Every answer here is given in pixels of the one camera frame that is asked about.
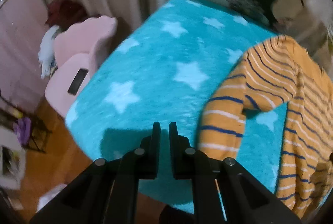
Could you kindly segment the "orange striped knit sweater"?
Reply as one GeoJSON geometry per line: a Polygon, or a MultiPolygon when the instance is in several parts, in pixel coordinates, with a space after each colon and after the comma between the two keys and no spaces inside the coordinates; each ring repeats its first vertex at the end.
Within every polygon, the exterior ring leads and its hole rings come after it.
{"type": "Polygon", "coordinates": [[[332,81],[289,36],[243,53],[203,110],[198,148],[236,157],[253,115],[255,150],[279,161],[277,198],[298,217],[311,215],[332,189],[332,81]]]}

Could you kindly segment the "white plastic bag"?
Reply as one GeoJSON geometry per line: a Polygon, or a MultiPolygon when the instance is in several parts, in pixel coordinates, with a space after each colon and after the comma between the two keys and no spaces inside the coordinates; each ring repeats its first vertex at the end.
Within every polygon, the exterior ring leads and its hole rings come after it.
{"type": "Polygon", "coordinates": [[[50,191],[43,194],[37,204],[36,212],[39,212],[48,202],[50,202],[59,192],[61,192],[67,185],[64,183],[52,188],[50,191]]]}

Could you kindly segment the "purple bag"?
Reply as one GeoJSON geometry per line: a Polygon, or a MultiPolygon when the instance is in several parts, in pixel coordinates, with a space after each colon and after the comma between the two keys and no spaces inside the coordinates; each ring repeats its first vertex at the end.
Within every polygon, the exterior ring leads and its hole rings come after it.
{"type": "Polygon", "coordinates": [[[13,129],[21,146],[25,146],[29,142],[31,120],[28,117],[23,117],[13,123],[13,129]]]}

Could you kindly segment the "black smartphone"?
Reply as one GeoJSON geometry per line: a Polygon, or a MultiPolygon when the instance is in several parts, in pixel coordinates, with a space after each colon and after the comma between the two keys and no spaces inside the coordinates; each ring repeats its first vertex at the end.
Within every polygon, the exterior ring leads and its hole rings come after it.
{"type": "Polygon", "coordinates": [[[74,80],[72,80],[70,87],[68,88],[68,93],[71,95],[76,95],[81,84],[83,83],[85,77],[87,76],[88,73],[88,69],[85,68],[80,68],[74,78],[74,80]]]}

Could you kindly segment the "turquoise star cartoon blanket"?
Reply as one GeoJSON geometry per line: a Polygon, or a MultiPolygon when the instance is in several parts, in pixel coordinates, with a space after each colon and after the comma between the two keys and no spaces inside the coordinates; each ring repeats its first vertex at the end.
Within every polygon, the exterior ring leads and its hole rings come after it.
{"type": "Polygon", "coordinates": [[[196,145],[201,111],[248,48],[269,28],[204,0],[170,0],[107,58],[69,109],[65,122],[92,160],[115,160],[161,125],[158,176],[139,192],[193,211],[191,183],[173,178],[169,124],[196,145]]]}

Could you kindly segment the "white fluffy garment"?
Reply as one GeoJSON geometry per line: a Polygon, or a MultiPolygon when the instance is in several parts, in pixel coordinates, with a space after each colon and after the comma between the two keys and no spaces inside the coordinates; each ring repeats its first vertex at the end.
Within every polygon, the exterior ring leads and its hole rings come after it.
{"type": "Polygon", "coordinates": [[[57,64],[55,61],[54,40],[62,32],[58,25],[50,27],[44,34],[40,50],[38,52],[38,62],[41,67],[41,78],[48,78],[55,71],[57,64]]]}

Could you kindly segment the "dark red cap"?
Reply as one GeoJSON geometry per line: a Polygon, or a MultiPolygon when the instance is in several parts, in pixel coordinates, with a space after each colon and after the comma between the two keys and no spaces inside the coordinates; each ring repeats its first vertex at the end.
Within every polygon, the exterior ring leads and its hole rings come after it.
{"type": "Polygon", "coordinates": [[[67,30],[87,18],[87,11],[80,3],[73,0],[53,0],[47,5],[45,24],[49,27],[57,25],[62,30],[67,30]]]}

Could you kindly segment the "white crane print pillow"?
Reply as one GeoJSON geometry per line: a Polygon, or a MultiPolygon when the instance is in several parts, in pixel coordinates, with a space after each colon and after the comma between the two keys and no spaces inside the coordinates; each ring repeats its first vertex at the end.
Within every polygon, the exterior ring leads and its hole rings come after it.
{"type": "Polygon", "coordinates": [[[247,16],[257,23],[276,29],[277,19],[273,6],[278,0],[226,0],[230,9],[247,16]]]}

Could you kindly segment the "white floral pillow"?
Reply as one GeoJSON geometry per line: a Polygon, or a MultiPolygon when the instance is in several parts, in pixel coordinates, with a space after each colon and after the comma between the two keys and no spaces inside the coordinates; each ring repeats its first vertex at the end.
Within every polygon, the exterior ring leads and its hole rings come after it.
{"type": "Polygon", "coordinates": [[[322,67],[332,66],[332,0],[306,0],[285,29],[322,67]]]}

